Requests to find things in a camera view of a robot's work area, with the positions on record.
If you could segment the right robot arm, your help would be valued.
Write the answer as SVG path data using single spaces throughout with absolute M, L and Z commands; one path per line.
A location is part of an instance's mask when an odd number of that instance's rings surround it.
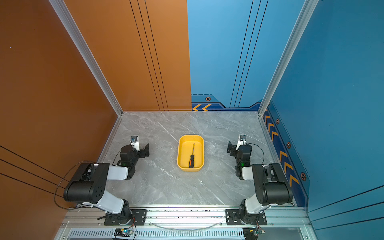
M 293 201 L 293 192 L 280 164 L 251 164 L 252 146 L 228 143 L 227 153 L 236 159 L 236 176 L 252 181 L 255 193 L 242 200 L 237 218 L 245 225 L 266 225 L 262 218 L 271 205 L 284 205 Z

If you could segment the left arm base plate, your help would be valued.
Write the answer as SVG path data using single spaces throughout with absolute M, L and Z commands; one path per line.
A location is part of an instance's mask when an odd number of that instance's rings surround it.
M 147 209 L 131 209 L 130 217 L 121 217 L 118 215 L 107 214 L 105 217 L 105 226 L 143 226 L 147 217 Z

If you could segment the black orange screwdriver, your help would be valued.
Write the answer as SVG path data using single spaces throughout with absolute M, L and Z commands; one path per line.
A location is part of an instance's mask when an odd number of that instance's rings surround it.
M 195 158 L 194 149 L 195 149 L 195 143 L 193 143 L 192 154 L 190 156 L 190 161 L 189 161 L 189 168 L 190 169 L 193 169 L 194 168 L 194 164 L 195 164 L 195 161 L 194 161 L 194 158 Z

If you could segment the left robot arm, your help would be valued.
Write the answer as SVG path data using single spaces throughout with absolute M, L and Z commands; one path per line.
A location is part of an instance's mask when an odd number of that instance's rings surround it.
M 136 149 L 134 145 L 121 148 L 121 159 L 116 165 L 108 163 L 81 163 L 64 190 L 67 202 L 85 204 L 105 212 L 105 225 L 133 226 L 136 221 L 129 202 L 106 190 L 107 181 L 130 180 L 136 172 L 139 159 L 150 155 L 150 145 Z

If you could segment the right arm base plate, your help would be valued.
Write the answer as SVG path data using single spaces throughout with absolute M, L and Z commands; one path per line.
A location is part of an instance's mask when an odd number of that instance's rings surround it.
M 267 218 L 265 213 L 261 214 L 241 214 L 239 209 L 226 209 L 226 221 L 227 225 L 260 225 L 266 226 Z

